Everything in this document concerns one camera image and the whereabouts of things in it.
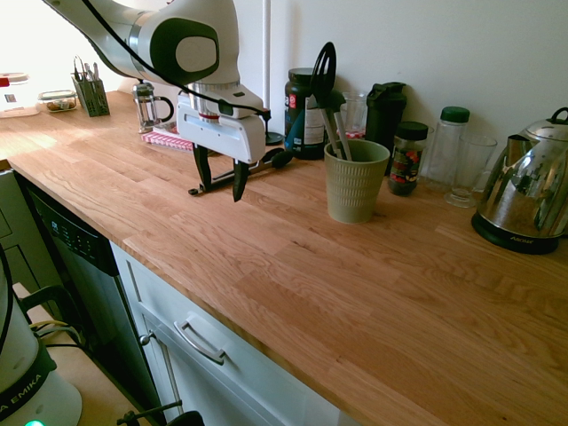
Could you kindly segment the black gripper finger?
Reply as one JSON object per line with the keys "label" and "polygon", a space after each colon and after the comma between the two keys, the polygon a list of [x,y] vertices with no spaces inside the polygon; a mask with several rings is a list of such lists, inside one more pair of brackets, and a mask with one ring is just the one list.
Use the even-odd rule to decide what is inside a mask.
{"label": "black gripper finger", "polygon": [[239,201],[244,193],[249,177],[249,165],[245,162],[235,161],[233,165],[233,200]]}
{"label": "black gripper finger", "polygon": [[204,146],[193,145],[193,158],[200,176],[200,189],[207,192],[211,187],[211,172],[209,167],[209,150]]}

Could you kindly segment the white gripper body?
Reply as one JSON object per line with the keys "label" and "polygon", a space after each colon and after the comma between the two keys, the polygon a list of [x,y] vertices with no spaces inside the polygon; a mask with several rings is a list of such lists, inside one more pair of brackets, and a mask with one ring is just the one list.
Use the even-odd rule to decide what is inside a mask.
{"label": "white gripper body", "polygon": [[187,102],[178,101],[177,130],[197,146],[240,162],[253,163],[264,156],[264,125],[256,115],[242,119],[220,116],[217,122],[205,122]]}

